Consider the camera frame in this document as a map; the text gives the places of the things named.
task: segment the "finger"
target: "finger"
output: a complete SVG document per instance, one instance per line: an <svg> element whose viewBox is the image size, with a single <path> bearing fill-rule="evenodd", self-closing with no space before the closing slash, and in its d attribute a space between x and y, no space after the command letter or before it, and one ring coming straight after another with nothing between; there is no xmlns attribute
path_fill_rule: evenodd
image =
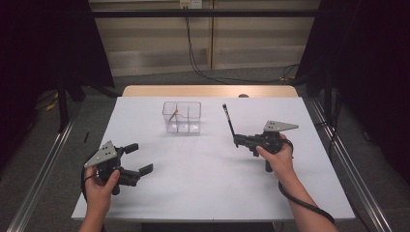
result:
<svg viewBox="0 0 410 232"><path fill-rule="evenodd" d="M281 151L284 151L286 149L290 149L290 145L287 142L282 143L282 148L280 149Z"/></svg>
<svg viewBox="0 0 410 232"><path fill-rule="evenodd" d="M98 186L104 186L105 184L105 182L100 177L96 177L96 183Z"/></svg>
<svg viewBox="0 0 410 232"><path fill-rule="evenodd" d="M115 170L111 173L111 176L109 177L108 181L105 184L105 189L112 191L114 189L115 185L117 185L118 179L120 178L120 171Z"/></svg>
<svg viewBox="0 0 410 232"><path fill-rule="evenodd" d="M256 151L257 153L259 153L261 157L263 157L267 161L275 160L275 156L269 153L268 151L266 151L265 149L263 149L261 146L257 146Z"/></svg>
<svg viewBox="0 0 410 232"><path fill-rule="evenodd" d="M97 173L97 167L92 166L92 167L87 167L85 170L85 178L95 175Z"/></svg>

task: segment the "transparent box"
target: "transparent box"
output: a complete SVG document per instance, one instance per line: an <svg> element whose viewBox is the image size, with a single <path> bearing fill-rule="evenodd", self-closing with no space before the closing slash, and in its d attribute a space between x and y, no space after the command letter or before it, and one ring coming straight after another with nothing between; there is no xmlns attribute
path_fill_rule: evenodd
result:
<svg viewBox="0 0 410 232"><path fill-rule="evenodd" d="M200 133L201 103L197 101L167 101L163 104L163 119L167 132Z"/></svg>

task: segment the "white table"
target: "white table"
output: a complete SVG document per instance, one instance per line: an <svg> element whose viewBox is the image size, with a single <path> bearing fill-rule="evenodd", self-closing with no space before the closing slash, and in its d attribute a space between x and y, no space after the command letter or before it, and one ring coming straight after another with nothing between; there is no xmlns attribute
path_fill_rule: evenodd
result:
<svg viewBox="0 0 410 232"><path fill-rule="evenodd" d="M164 102L201 102L201 133L165 131ZM292 219L278 181L264 170L264 159L246 147L236 148L222 104L226 103L236 133L262 133L268 120L299 125L285 131L293 142L295 170L318 206L336 219L353 218L337 175L300 98L119 98L102 140L117 147L138 143L123 155L122 165L154 171L135 188L121 186L112 197L108 219L140 222L227 222ZM73 218L83 219L86 203L79 197Z"/></svg>

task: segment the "human hand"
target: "human hand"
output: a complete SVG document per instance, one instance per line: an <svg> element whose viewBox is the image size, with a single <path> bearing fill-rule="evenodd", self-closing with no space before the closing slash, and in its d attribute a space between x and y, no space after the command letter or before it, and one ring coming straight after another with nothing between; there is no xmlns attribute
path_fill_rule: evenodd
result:
<svg viewBox="0 0 410 232"><path fill-rule="evenodd" d="M112 172L106 184L96 176L97 167L88 167L85 172L85 178L93 176L86 180L85 189L87 194L87 215L92 214L104 217L108 213L111 205L111 192L120 178L120 171Z"/></svg>
<svg viewBox="0 0 410 232"><path fill-rule="evenodd" d="M280 134L280 139L286 139L286 136L284 134ZM274 155L260 146L256 147L256 151L261 157L269 162L280 182L285 183L287 180L296 177L292 162L293 150L289 144L283 143L281 150Z"/></svg>

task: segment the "wire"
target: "wire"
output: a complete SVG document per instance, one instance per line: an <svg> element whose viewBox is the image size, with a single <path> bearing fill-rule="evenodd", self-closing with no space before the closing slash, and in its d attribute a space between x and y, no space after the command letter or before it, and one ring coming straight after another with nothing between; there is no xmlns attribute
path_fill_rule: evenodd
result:
<svg viewBox="0 0 410 232"><path fill-rule="evenodd" d="M87 182L87 180L88 179L90 179L90 178L93 178L93 177L97 177L97 176L99 176L99 174L93 174L93 175L91 175L91 176L89 176L89 177L86 177L85 179L84 179L84 185L85 185L85 183Z"/></svg>
<svg viewBox="0 0 410 232"><path fill-rule="evenodd" d="M324 211L324 210L322 210L322 209L320 209L320 208L318 208L318 207L316 207L316 206L310 205L310 204L308 204L307 202L302 201L302 200L300 200L300 199L298 199L298 198L292 196L291 194L289 194L289 193L283 188L283 185L281 184L281 182L278 182L278 187L279 187L280 192L281 192L287 199L291 200L292 202L294 202L294 203L296 203L296 204L298 204L298 205L300 205L300 206L302 206L302 207L304 207L304 208L306 208L306 209L308 209L308 210L311 210L311 211L315 212L315 213L318 214L318 215L321 215L321 216L325 217L325 218L326 218L327 220L329 220L332 224L335 224L335 219L334 219L328 212L326 212L326 211Z"/></svg>
<svg viewBox="0 0 410 232"><path fill-rule="evenodd" d="M286 66L286 67L284 67L283 68L283 72L282 72L282 74L283 74L283 76L282 76L282 79L283 79L283 85L285 84L285 81L286 81L286 77L287 77L287 75L295 68L295 67L298 67L299 66L299 64L294 64L294 65L288 65L288 66Z"/></svg>
<svg viewBox="0 0 410 232"><path fill-rule="evenodd" d="M190 20L189 20L188 17L185 18L185 22L186 22L186 24L187 24L188 44L189 44L189 50L190 50L190 65L192 66L193 71L194 71L197 75L199 75L199 76L201 76L201 77L204 77L204 78L207 78L207 79L212 79L212 80L214 80L214 81L216 81L216 82L219 82L219 83L225 84L225 85L229 85L229 84L226 83L226 82L224 82L223 80L244 81L244 82L261 83L261 84L268 84L268 83L275 83L275 82L283 81L283 77L276 78L276 79L273 79L273 80L250 80L250 79L239 79L239 78L220 77L220 76L218 76L218 77L211 77L211 76L208 76L208 75L204 74L204 73L198 68L198 66L196 65L195 57L194 57L194 55L193 55L192 42L191 42L191 40L190 40ZM289 67L291 67L291 66L299 66L299 64L290 65L290 66L287 66L287 67L285 67L285 68L289 68Z"/></svg>
<svg viewBox="0 0 410 232"><path fill-rule="evenodd" d="M335 109L334 112L332 114L332 118L331 118L331 122L325 121L325 122L320 122L315 124L315 126L325 126L325 125L332 125L334 130L332 132L332 137L331 137L331 141L329 142L329 152L328 152L328 156L329 156L329 160L331 161L331 164L333 164L332 162L332 144L335 141L335 138L337 136L337 123L338 123L338 115L340 114L341 111L341 102L342 102L342 98L340 95L340 92L337 91L337 97L336 97L336 101L335 101ZM352 210L354 212L354 214L356 215L356 217L359 219L359 221L362 223L362 225L365 227L366 231L370 232L370 228L368 227L368 225L366 224L366 222L364 221L364 219L362 218L362 216L359 214L359 212L357 211L357 209L355 208L355 206L352 204L352 201L350 200L348 194L346 193L346 198L347 201L349 202L350 206L352 207Z"/></svg>

